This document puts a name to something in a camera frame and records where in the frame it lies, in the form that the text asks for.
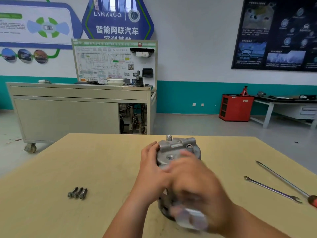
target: teal wall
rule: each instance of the teal wall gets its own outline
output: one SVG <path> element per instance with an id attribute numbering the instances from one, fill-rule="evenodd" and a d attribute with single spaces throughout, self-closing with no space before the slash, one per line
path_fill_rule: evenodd
<path id="1" fill-rule="evenodd" d="M 0 109 L 13 109 L 6 82 L 37 82 L 40 79 L 47 79 L 52 83 L 77 81 L 76 78 L 0 76 Z M 172 114 L 218 114 L 222 94 L 239 94 L 244 85 L 248 85 L 248 92 L 253 95 L 258 91 L 278 96 L 317 94 L 317 86 L 308 85 L 175 81 L 158 81 L 157 85 L 157 112 Z M 252 114 L 264 115 L 266 110 L 267 105 L 255 103 Z"/>

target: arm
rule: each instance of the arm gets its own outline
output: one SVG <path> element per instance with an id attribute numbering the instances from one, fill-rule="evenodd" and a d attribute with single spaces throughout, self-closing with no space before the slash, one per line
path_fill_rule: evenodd
<path id="1" fill-rule="evenodd" d="M 141 238 L 147 210 L 169 186 L 170 175 L 156 164 L 157 142 L 141 152 L 140 170 L 134 186 L 103 238 Z"/>
<path id="2" fill-rule="evenodd" d="M 226 238 L 289 238 L 234 204 L 215 174 L 192 153 L 184 151 L 182 155 L 165 171 L 171 174 L 172 189 L 183 205 L 207 217 L 208 232 Z M 173 215 L 177 216 L 179 210 L 176 207 Z"/>

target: screwdriver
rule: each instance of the screwdriver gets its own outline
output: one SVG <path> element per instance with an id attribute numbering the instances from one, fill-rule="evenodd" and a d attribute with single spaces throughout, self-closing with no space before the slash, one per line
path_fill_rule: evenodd
<path id="1" fill-rule="evenodd" d="M 291 186 L 292 188 L 296 189 L 299 193 L 301 193 L 303 196 L 306 196 L 308 203 L 311 204 L 312 206 L 317 208 L 317 196 L 310 196 L 309 194 L 307 194 L 306 192 L 302 191 L 300 188 L 296 187 L 295 185 L 293 185 L 291 182 L 289 182 L 288 180 L 284 179 L 282 176 L 280 176 L 279 174 L 275 173 L 273 170 L 271 170 L 269 167 L 265 166 L 264 164 L 262 164 L 259 161 L 256 161 L 256 163 L 258 163 L 259 165 L 261 165 L 263 168 L 265 168 L 266 170 L 272 172 L 277 178 L 283 180 L 285 183 L 287 183 L 289 186 Z"/>

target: floor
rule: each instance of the floor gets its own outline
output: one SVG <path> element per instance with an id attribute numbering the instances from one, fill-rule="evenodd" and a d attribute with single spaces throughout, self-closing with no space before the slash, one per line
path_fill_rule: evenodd
<path id="1" fill-rule="evenodd" d="M 317 174 L 317 131 L 292 120 L 272 117 L 268 129 L 254 121 L 225 122 L 209 115 L 157 114 L 154 133 L 158 135 L 255 136 Z M 37 152 L 24 151 L 14 113 L 0 112 L 0 177 L 47 148 L 36 144 Z"/>

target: yellow tabletop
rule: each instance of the yellow tabletop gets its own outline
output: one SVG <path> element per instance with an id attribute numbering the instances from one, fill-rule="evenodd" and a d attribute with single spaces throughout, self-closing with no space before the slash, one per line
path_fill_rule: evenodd
<path id="1" fill-rule="evenodd" d="M 255 137 L 194 137 L 202 160 L 219 177 L 233 202 L 291 237 L 316 236 L 317 209 L 255 160 L 311 195 L 317 194 L 315 174 Z M 65 136 L 0 179 L 0 237 L 102 237 L 133 186 L 141 149 L 163 139 L 165 136 Z M 247 182 L 244 176 L 297 196 L 304 204 Z M 85 200 L 67 197 L 76 186 L 88 188 Z M 143 237 L 195 236 L 165 218 L 156 202 L 150 206 Z"/>

